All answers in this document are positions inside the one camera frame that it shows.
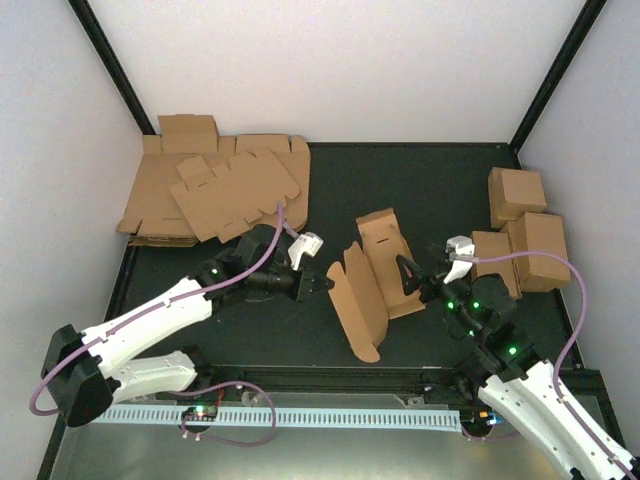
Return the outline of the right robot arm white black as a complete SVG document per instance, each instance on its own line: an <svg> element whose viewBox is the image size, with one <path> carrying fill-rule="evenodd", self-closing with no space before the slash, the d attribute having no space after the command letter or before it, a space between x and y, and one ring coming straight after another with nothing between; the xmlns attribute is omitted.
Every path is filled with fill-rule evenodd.
<svg viewBox="0 0 640 480"><path fill-rule="evenodd" d="M395 259L403 292L442 304L473 348L454 369L457 396L482 402L544 453L567 479L636 479L639 459L607 433L560 379L562 363L542 358L515 322L516 302L497 273L465 277L480 264L468 237L448 240L448 272L429 274Z"/></svg>

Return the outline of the stack of flat cardboard blanks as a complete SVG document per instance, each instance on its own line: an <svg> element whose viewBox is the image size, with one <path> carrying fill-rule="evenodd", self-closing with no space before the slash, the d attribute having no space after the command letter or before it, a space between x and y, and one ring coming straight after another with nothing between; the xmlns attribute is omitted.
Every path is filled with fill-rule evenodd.
<svg viewBox="0 0 640 480"><path fill-rule="evenodd" d="M311 152L303 137L287 134L224 136L219 133L211 115L161 115L158 120L160 134L143 138L143 156L123 218L117 226L118 232L128 235L130 244L191 247L201 242L169 192L169 187L180 181L177 166L188 158L201 155L209 166L214 167L236 153L252 152L258 147L272 150L299 184L300 195L279 208L284 210L291 228L299 231L305 226L309 211ZM274 226L277 221L278 213L268 215L252 223L250 229L260 224Z"/></svg>

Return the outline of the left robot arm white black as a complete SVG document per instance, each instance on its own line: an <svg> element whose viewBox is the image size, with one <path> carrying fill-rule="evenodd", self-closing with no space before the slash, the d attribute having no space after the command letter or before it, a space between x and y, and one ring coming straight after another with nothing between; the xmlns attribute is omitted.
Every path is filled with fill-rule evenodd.
<svg viewBox="0 0 640 480"><path fill-rule="evenodd" d="M141 306L82 331L72 325L56 330L38 389L49 392L53 414L69 427L84 426L112 405L135 397L164 392L207 397L215 376L197 362L194 351L152 358L143 357L143 352L252 294L304 302L332 288L332 280L305 264L322 245L315 233L288 235L282 227L254 227L235 246Z"/></svg>

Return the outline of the right controller board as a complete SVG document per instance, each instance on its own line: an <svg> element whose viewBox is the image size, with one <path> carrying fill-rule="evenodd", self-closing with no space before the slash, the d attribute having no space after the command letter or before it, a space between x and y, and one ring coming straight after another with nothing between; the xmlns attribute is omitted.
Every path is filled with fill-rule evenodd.
<svg viewBox="0 0 640 480"><path fill-rule="evenodd" d="M501 417L491 409L466 408L460 412L461 423L472 428L492 428L502 422Z"/></svg>

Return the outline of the controller board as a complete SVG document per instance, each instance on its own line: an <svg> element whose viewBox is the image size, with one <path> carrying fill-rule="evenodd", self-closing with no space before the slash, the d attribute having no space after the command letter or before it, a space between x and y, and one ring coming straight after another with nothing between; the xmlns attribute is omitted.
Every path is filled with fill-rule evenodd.
<svg viewBox="0 0 640 480"><path fill-rule="evenodd" d="M218 407L216 405L196 405L188 407L181 414L182 422L204 421L212 422L218 415Z"/></svg>
<svg viewBox="0 0 640 480"><path fill-rule="evenodd" d="M501 417L491 409L466 408L460 412L461 423L472 428L492 428L502 422Z"/></svg>

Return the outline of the left controller board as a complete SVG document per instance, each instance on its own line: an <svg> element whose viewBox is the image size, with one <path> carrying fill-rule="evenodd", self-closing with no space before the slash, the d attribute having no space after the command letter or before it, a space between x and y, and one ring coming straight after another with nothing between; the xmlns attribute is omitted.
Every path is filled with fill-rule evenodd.
<svg viewBox="0 0 640 480"><path fill-rule="evenodd" d="M216 405L196 405L188 407L181 414L182 422L204 421L212 422L218 415L218 407Z"/></svg>

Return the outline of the right black frame post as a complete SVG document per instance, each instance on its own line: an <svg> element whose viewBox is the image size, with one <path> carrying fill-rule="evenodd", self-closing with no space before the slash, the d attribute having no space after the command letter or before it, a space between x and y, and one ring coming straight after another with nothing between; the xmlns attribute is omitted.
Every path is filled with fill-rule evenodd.
<svg viewBox="0 0 640 480"><path fill-rule="evenodd" d="M510 150L514 154L519 154L525 145L607 3L607 0L587 0L584 2L509 142Z"/></svg>

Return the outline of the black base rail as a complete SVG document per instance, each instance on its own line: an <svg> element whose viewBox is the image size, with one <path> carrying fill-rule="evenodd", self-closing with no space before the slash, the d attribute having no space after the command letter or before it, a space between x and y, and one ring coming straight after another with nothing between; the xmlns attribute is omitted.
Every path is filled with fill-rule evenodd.
<svg viewBox="0 0 640 480"><path fill-rule="evenodd" d="M480 383L455 368L213 366L184 388L200 394L207 387L237 381L268 393L393 394L432 397L440 403L474 403Z"/></svg>

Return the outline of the left black frame post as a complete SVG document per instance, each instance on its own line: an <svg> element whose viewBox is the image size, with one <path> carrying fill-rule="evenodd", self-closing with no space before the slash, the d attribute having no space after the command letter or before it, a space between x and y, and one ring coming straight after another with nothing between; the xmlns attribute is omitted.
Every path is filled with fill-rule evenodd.
<svg viewBox="0 0 640 480"><path fill-rule="evenodd" d="M92 6L87 0L68 0L68 4L140 132L143 135L155 135L155 128Z"/></svg>

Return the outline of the black frame post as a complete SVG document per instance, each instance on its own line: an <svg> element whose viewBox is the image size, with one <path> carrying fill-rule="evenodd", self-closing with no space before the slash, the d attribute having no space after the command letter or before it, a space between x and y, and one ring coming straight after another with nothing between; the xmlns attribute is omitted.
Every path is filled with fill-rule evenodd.
<svg viewBox="0 0 640 480"><path fill-rule="evenodd" d="M155 128L92 6L87 0L68 0L68 4L140 132L143 135L155 135Z"/></svg>
<svg viewBox="0 0 640 480"><path fill-rule="evenodd" d="M510 150L514 154L519 154L525 145L607 3L607 0L587 0L584 2L509 142Z"/></svg>

